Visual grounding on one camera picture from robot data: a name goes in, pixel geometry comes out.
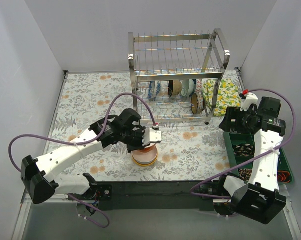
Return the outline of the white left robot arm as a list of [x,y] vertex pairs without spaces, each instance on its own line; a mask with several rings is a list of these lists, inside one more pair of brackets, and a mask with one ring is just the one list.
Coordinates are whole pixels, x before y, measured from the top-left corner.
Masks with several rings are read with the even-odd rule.
[[150,145],[150,130],[140,124],[140,115],[131,108],[93,123],[76,139],[50,153],[21,162],[21,180],[34,204],[41,204],[56,194],[81,195],[92,200],[96,182],[89,174],[62,177],[61,173],[79,160],[119,142],[128,152]]

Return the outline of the blue white floral bowl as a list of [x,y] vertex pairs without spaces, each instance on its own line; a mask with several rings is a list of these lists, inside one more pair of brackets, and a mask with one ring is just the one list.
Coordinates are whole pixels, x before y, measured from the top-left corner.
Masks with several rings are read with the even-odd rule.
[[148,98],[154,99],[157,98],[162,93],[162,82],[159,80],[153,80],[149,83],[148,88]]

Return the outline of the white bowl of stack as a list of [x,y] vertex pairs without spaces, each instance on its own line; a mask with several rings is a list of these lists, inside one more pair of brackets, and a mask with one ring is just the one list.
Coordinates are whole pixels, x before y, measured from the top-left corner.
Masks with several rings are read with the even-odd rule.
[[141,161],[137,161],[137,162],[140,162],[140,163],[144,163],[144,164],[148,164],[148,163],[151,163],[152,161],[150,161],[150,162],[141,162]]

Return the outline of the blue patterned bowl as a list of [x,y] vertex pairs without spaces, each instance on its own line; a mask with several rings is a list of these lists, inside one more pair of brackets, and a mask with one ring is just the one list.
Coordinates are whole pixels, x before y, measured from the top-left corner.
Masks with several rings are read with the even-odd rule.
[[195,93],[201,94],[203,91],[203,83],[201,79],[196,79]]

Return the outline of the celadon green bowl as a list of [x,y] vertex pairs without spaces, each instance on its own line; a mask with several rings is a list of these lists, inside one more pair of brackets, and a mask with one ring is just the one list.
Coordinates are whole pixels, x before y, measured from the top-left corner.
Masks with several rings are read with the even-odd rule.
[[196,89],[196,79],[184,79],[182,81],[182,91],[181,96],[182,97],[190,97],[194,94]]

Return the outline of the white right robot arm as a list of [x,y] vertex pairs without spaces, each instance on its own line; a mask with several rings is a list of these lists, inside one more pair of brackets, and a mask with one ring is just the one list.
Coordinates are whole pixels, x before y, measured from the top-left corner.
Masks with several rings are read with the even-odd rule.
[[286,122],[278,118],[281,101],[273,97],[241,94],[240,107],[228,107],[222,123],[224,132],[252,134],[254,155],[252,173],[248,182],[233,173],[222,176],[217,194],[231,197],[229,210],[262,224],[268,224],[285,206],[287,198],[280,194],[276,149],[286,134]]

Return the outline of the black glossy bowl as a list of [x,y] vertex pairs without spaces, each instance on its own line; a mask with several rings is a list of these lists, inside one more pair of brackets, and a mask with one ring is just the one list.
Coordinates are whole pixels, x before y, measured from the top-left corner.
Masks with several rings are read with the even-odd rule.
[[168,96],[170,98],[178,96],[182,92],[182,83],[180,80],[170,80],[168,82]]

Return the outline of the orange white bowl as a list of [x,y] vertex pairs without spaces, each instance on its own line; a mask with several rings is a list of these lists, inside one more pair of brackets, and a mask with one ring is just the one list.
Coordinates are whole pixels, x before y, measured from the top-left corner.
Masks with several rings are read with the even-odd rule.
[[142,150],[134,150],[131,152],[132,158],[142,163],[149,163],[158,157],[158,149],[156,144],[151,144]]

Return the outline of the beige top bowl of stack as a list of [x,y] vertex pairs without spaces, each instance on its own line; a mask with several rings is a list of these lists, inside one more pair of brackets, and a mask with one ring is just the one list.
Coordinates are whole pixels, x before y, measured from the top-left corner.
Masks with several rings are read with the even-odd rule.
[[201,93],[194,93],[191,96],[191,111],[194,115],[201,114],[206,108],[206,100]]

